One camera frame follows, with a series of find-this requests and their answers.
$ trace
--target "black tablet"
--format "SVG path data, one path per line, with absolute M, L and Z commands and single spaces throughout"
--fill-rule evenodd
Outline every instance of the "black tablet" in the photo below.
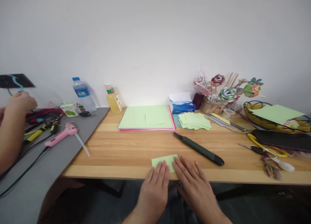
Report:
M 306 134 L 291 134 L 265 130 L 254 130 L 253 135 L 260 143 L 265 145 L 303 152 L 311 152 L 311 136 Z

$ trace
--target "yellow juice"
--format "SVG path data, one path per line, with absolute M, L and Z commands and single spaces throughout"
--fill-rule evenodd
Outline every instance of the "yellow juice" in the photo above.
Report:
M 122 111 L 122 106 L 118 94 L 114 91 L 111 84 L 105 85 L 107 91 L 107 101 L 114 114 L 119 114 Z

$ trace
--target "tissue box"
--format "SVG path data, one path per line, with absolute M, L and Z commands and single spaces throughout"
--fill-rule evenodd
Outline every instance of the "tissue box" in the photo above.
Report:
M 193 102 L 176 101 L 169 102 L 169 107 L 172 114 L 180 114 L 183 112 L 194 112 L 195 104 Z
M 79 116 L 79 113 L 81 113 L 81 110 L 75 103 L 63 104 L 60 108 L 68 117 L 77 117 Z

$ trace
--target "yellow basket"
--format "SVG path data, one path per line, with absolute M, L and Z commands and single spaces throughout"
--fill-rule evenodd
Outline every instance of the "yellow basket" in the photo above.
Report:
M 308 124 L 310 122 L 310 119 L 304 115 L 308 120 L 301 120 L 299 118 L 294 118 L 299 124 L 299 127 L 297 129 L 294 128 L 289 128 L 287 126 L 283 126 L 284 128 L 280 127 L 279 124 L 266 120 L 264 118 L 261 118 L 255 114 L 252 113 L 250 110 L 258 110 L 263 108 L 266 105 L 270 105 L 269 103 L 266 102 L 260 102 L 260 101 L 250 101 L 250 102 L 245 102 L 243 107 L 245 114 L 247 118 L 254 124 L 267 129 L 267 130 L 274 130 L 274 131 L 279 131 L 279 132 L 286 132 L 286 133 L 308 133 L 311 132 L 311 126 Z

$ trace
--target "small box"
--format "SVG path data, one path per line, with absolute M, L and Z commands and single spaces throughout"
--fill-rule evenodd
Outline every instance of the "small box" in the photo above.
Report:
M 77 117 L 79 116 L 79 113 L 81 113 L 81 110 L 75 103 L 67 103 L 60 106 L 60 108 L 63 110 L 63 112 L 68 117 Z

